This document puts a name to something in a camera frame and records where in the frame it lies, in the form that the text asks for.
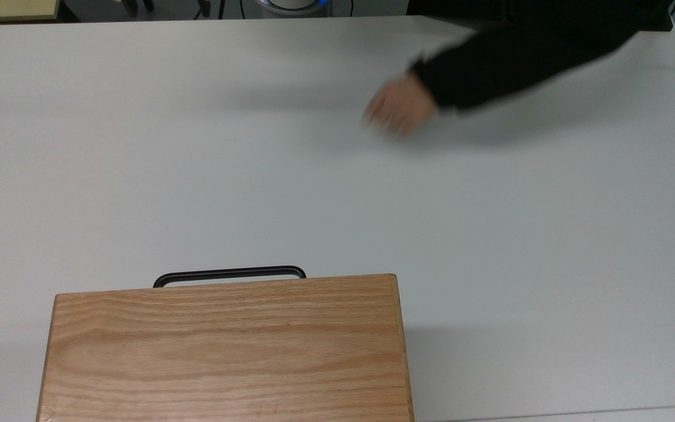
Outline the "person's bare hand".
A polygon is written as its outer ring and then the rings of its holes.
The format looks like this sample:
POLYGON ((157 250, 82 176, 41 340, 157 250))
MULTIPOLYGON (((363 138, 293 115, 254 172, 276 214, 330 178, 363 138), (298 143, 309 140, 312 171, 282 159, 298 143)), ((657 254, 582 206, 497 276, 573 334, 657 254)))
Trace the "person's bare hand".
POLYGON ((389 80, 374 94, 362 120, 370 127, 392 137, 414 134, 436 117, 439 107, 420 78, 408 70, 389 80))

